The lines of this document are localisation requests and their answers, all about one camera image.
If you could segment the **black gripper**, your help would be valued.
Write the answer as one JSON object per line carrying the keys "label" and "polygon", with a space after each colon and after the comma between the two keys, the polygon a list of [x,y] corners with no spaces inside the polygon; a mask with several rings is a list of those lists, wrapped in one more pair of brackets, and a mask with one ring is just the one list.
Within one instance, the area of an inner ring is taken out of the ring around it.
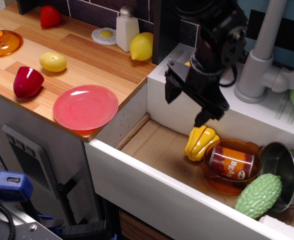
{"label": "black gripper", "polygon": [[219,87],[225,68],[206,72],[194,55],[190,58],[190,64],[191,67],[173,59],[168,61],[168,70],[165,72],[165,99],[170,104],[184,92],[199,104],[202,109],[194,122],[194,126],[199,128],[210,119],[221,119],[229,109]]}

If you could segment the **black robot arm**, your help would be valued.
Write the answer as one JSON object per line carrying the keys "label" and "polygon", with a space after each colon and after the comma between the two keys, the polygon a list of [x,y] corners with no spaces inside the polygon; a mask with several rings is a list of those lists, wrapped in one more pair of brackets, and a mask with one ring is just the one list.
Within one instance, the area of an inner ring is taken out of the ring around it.
{"label": "black robot arm", "polygon": [[172,0],[177,14],[200,26],[199,41],[191,66],[170,60],[165,73],[165,99],[187,94],[202,110],[195,127],[219,120],[229,109],[219,82],[228,67],[245,56],[247,18],[235,0]]}

